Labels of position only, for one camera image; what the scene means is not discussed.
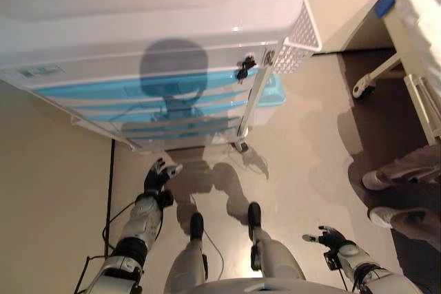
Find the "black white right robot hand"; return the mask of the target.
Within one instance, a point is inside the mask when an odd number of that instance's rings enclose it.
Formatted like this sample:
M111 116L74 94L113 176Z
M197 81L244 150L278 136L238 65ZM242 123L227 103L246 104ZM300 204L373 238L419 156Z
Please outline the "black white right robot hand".
M347 239L341 232L333 227L320 225L320 235L304 234L302 239L305 242L318 243L330 249L339 249Z

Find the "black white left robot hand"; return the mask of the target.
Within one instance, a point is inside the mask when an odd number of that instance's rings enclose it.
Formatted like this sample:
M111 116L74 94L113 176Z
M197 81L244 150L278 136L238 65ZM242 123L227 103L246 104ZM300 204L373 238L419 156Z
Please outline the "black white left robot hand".
M144 180L144 193L158 195L165 184L182 172L182 164L167 166L163 158L157 159L150 167Z

